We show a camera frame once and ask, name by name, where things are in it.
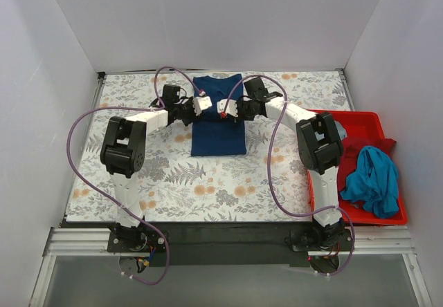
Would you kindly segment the navy blue t shirt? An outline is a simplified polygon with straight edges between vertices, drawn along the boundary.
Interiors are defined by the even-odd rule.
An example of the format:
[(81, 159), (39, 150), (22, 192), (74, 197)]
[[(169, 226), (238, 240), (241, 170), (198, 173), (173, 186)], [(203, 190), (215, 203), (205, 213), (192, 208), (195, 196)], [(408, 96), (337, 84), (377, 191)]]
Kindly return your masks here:
[(236, 86), (242, 79), (240, 74), (227, 78), (211, 76), (195, 77), (195, 85), (206, 92), (213, 106), (205, 110), (192, 123), (191, 156), (235, 156), (246, 154), (245, 124), (223, 119), (217, 112), (217, 103), (230, 93), (238, 100), (244, 94), (243, 86)]

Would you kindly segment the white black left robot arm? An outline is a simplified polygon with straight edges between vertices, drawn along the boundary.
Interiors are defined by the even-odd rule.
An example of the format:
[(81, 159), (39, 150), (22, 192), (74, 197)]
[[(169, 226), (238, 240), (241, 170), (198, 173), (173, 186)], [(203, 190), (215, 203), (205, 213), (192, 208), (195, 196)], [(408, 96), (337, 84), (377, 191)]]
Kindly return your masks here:
[(149, 133), (171, 125), (176, 120), (184, 124), (195, 121), (194, 97), (181, 96), (179, 86), (165, 85), (160, 100), (152, 103), (149, 111), (127, 117), (109, 119), (100, 152), (114, 184), (118, 201), (116, 223), (109, 229), (114, 242), (123, 252), (164, 252), (166, 238), (144, 226), (144, 217), (138, 195), (138, 173), (145, 162), (146, 139)]

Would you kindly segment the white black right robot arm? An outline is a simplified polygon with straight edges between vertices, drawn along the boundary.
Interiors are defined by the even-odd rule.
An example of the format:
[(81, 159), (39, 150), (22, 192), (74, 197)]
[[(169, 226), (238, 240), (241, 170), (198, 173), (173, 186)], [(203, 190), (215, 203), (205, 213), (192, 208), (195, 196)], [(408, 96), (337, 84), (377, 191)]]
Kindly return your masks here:
[(258, 115), (275, 120), (296, 133), (298, 154), (310, 178), (311, 212), (313, 224), (294, 245), (328, 250), (338, 246), (345, 231), (343, 213), (338, 205), (338, 166), (343, 144), (331, 113), (316, 113), (291, 103), (284, 89), (270, 92), (264, 77), (252, 75), (240, 81), (247, 98), (227, 100), (220, 113), (237, 121), (254, 120)]

